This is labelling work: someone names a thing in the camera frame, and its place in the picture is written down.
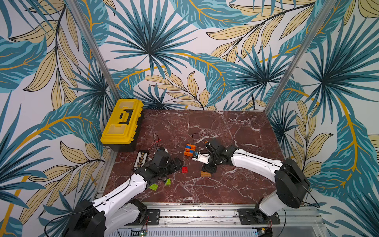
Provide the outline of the orange lego brick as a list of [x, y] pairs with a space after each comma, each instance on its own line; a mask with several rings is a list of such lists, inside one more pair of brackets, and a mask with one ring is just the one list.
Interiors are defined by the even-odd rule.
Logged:
[[196, 146], [195, 146], [195, 145], [192, 145], [192, 144], [187, 144], [187, 145], [186, 145], [186, 149], [192, 149], [192, 150], [195, 150], [195, 149], [196, 149]]
[[187, 157], [193, 157], [194, 151], [185, 151], [184, 155]]

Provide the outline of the amber transparent lego brick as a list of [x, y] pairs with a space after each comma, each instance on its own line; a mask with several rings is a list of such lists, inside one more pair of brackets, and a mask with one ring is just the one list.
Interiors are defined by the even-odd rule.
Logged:
[[211, 177], [212, 174], [211, 173], [208, 173], [208, 172], [205, 172], [205, 171], [201, 171], [200, 172], [200, 177]]

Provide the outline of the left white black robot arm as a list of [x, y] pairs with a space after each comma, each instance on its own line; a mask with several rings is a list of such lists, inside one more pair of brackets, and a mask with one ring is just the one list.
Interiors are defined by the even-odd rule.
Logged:
[[157, 151], [152, 160], [138, 168], [131, 177], [108, 194], [93, 201], [84, 200], [69, 216], [64, 237], [106, 237], [122, 226], [146, 216], [146, 206], [135, 197], [160, 178], [181, 171], [184, 162]]

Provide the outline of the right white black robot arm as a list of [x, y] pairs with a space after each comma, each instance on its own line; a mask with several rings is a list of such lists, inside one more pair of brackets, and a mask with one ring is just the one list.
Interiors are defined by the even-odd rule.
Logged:
[[310, 182], [292, 159], [284, 161], [264, 158], [235, 146], [224, 147], [217, 139], [205, 143], [207, 153], [192, 157], [203, 163], [202, 171], [215, 173], [217, 167], [229, 165], [259, 174], [276, 186], [276, 190], [262, 198], [253, 209], [253, 217], [260, 223], [285, 207], [299, 208], [308, 193]]

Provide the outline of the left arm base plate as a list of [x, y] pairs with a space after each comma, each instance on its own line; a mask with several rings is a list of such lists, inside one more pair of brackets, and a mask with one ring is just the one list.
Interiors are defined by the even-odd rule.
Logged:
[[148, 226], [157, 226], [159, 225], [159, 220], [160, 209], [146, 209], [140, 212], [137, 219], [134, 222], [129, 223], [128, 226], [137, 226], [146, 223]]

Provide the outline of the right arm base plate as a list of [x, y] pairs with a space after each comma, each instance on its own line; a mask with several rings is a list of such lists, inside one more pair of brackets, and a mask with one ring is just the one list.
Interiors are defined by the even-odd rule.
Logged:
[[240, 208], [237, 210], [237, 217], [241, 225], [278, 225], [280, 218], [277, 212], [272, 216], [263, 214], [260, 210], [252, 208]]

